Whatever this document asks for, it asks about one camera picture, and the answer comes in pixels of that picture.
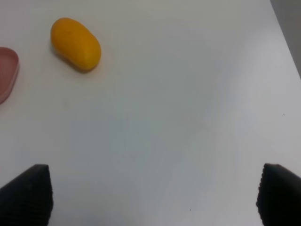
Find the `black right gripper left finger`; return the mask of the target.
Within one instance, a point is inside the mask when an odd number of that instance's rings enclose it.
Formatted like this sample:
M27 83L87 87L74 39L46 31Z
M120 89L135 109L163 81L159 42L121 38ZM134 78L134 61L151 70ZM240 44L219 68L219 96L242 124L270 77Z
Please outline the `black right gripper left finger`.
M35 164L0 189L0 224L47 226L53 206L49 166Z

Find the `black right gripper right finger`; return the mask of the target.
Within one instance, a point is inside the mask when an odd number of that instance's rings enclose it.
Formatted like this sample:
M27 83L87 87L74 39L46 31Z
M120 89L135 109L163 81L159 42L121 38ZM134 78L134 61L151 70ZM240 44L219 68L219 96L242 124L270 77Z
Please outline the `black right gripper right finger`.
M282 165L264 164L256 206L264 226L299 226L301 178Z

